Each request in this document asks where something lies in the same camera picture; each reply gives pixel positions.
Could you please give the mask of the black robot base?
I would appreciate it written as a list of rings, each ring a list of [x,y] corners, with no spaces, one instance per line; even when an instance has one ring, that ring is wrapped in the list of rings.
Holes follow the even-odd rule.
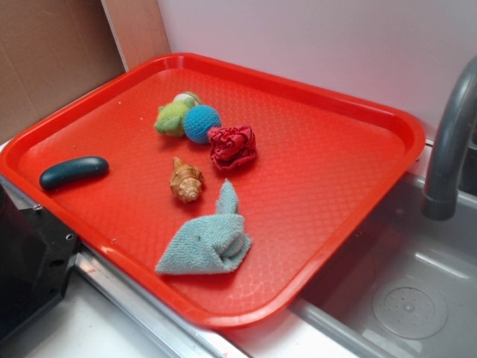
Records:
[[[1,343],[63,300],[78,246],[50,211],[19,209],[1,188]]]

